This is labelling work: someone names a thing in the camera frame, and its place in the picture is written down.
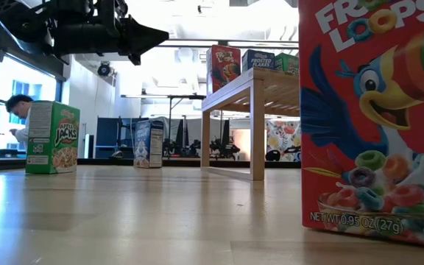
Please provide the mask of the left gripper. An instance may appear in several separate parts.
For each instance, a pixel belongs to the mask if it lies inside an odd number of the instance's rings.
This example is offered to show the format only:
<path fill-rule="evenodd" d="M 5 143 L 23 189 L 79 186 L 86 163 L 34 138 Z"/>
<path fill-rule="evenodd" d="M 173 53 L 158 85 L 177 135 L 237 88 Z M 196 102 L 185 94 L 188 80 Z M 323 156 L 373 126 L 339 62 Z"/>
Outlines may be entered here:
<path fill-rule="evenodd" d="M 169 39 L 169 33 L 139 24 L 125 0 L 53 0 L 56 54 L 114 52 L 119 40 L 120 55 L 134 66 L 141 55 Z"/>

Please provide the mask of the blue Frosted Flakes cereal box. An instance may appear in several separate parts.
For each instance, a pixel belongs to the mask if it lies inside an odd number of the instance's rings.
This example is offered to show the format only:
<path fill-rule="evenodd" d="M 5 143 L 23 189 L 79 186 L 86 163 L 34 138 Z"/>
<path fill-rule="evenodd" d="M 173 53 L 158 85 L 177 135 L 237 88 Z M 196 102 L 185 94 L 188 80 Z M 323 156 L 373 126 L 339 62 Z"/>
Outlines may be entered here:
<path fill-rule="evenodd" d="M 275 55 L 269 52 L 260 52 L 248 49 L 241 58 L 242 71 L 250 68 L 275 69 Z"/>
<path fill-rule="evenodd" d="M 134 135 L 134 167 L 161 168 L 163 162 L 162 121 L 145 120 L 135 125 Z"/>

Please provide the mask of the green Apple Jacks cereal box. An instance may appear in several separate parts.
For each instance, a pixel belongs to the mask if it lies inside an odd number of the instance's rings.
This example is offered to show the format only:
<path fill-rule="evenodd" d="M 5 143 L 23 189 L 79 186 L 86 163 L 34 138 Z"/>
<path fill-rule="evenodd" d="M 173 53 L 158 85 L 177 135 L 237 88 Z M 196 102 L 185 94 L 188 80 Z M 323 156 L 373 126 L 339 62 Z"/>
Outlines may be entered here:
<path fill-rule="evenodd" d="M 80 110 L 59 102 L 35 101 L 29 115 L 27 174 L 77 170 Z"/>
<path fill-rule="evenodd" d="M 299 58 L 285 53 L 275 55 L 275 70 L 298 76 Z"/>

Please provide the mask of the red Froot Loops cereal box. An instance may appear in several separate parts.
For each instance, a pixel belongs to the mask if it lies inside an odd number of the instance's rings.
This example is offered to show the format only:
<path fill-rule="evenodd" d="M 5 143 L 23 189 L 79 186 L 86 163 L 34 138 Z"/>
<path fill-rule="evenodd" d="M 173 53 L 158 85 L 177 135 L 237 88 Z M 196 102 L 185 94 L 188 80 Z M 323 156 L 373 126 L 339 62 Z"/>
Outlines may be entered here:
<path fill-rule="evenodd" d="M 424 245 L 424 0 L 299 0 L 302 223 Z"/>
<path fill-rule="evenodd" d="M 237 48 L 212 45 L 206 52 L 206 63 L 207 96 L 241 75 L 241 51 Z"/>

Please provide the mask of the wooden slatted shelf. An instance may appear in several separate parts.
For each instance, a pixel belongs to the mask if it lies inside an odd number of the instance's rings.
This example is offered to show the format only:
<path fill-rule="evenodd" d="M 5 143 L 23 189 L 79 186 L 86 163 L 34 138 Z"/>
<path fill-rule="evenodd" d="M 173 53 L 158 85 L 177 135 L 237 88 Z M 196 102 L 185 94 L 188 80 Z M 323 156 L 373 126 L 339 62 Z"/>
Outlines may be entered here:
<path fill-rule="evenodd" d="M 227 110 L 250 115 L 250 170 L 238 172 L 210 166 L 211 112 Z M 265 178 L 265 116 L 300 116 L 300 81 L 297 75 L 266 68 L 251 68 L 202 101 L 201 170 L 244 180 Z"/>

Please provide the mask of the long ceiling light bar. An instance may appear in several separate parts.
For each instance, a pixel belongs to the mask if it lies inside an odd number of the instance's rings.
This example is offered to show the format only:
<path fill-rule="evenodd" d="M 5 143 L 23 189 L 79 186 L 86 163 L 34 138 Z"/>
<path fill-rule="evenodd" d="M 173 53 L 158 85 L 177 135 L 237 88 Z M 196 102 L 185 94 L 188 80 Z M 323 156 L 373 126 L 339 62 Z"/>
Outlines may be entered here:
<path fill-rule="evenodd" d="M 240 49 L 298 49 L 297 41 L 277 40 L 212 40 L 212 39 L 171 39 L 159 44 L 164 48 L 208 48 L 212 45 L 230 46 Z"/>

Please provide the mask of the black standing table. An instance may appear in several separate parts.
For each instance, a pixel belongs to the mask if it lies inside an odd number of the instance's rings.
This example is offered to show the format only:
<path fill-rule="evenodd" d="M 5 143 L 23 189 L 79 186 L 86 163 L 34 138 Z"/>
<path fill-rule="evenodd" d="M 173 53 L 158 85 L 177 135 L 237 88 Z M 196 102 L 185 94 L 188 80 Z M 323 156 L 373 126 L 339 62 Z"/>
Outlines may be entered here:
<path fill-rule="evenodd" d="M 206 96 L 203 95 L 198 95 L 196 93 L 190 94 L 190 95 L 158 95 L 158 94 L 140 94 L 140 95 L 127 95 L 127 94 L 122 94 L 121 98 L 129 98 L 129 99 L 168 99 L 169 100 L 169 116 L 168 116 L 168 138 L 167 138 L 167 145 L 166 145 L 166 154 L 167 154 L 167 159 L 170 160 L 172 157 L 172 137 L 171 137 L 171 133 L 172 133 L 172 111 L 173 109 L 179 104 L 181 103 L 184 99 L 187 99 L 189 101 L 194 101 L 194 100 L 200 100 L 203 101 Z M 186 140 L 186 136 L 187 136 L 187 129 L 188 129 L 188 125 L 187 125 L 187 115 L 182 115 L 183 120 L 180 121 L 178 123 L 178 127 L 177 127 L 177 134 L 176 136 L 179 135 L 179 132 L 183 133 L 182 136 L 182 142 L 180 144 L 180 148 L 179 148 L 179 152 L 181 152 L 183 149 L 186 148 L 187 145 L 187 140 Z"/>

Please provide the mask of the blue partition panel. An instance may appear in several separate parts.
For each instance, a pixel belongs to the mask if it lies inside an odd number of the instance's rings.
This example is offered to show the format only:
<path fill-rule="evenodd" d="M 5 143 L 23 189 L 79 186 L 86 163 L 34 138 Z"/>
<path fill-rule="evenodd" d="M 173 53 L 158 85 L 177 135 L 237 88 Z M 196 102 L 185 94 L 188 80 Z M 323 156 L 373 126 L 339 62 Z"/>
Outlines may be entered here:
<path fill-rule="evenodd" d="M 98 118 L 95 141 L 95 158 L 133 159 L 135 126 L 146 118 Z"/>

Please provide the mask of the person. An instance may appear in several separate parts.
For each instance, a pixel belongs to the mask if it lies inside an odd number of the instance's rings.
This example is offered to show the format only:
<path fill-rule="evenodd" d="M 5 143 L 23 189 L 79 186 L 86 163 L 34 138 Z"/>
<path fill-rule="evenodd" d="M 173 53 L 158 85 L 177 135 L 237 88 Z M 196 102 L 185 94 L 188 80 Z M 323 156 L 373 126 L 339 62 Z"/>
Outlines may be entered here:
<path fill-rule="evenodd" d="M 29 117 L 33 102 L 34 100 L 31 97 L 18 94 L 11 96 L 5 103 L 8 113 L 25 121 L 24 128 L 10 130 L 10 133 L 15 137 L 18 143 L 23 144 L 25 148 L 27 148 L 29 141 Z"/>

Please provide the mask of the floral patterned cloth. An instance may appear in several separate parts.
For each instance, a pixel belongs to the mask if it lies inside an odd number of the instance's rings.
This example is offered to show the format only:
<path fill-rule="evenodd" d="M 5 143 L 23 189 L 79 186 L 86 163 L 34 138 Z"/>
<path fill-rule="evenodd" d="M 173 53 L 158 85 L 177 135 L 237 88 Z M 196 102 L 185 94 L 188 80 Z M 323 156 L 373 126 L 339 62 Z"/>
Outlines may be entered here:
<path fill-rule="evenodd" d="M 270 119 L 266 121 L 266 161 L 301 161 L 300 121 Z"/>

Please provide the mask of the black wall-mounted device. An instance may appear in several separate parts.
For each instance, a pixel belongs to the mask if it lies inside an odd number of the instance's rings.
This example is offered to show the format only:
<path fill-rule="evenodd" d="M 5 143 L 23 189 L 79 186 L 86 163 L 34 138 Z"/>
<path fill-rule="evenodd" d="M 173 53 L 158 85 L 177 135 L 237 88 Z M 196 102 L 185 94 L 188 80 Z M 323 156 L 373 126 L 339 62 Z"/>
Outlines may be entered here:
<path fill-rule="evenodd" d="M 111 73 L 109 61 L 102 61 L 97 69 L 97 74 L 101 77 L 109 77 Z"/>

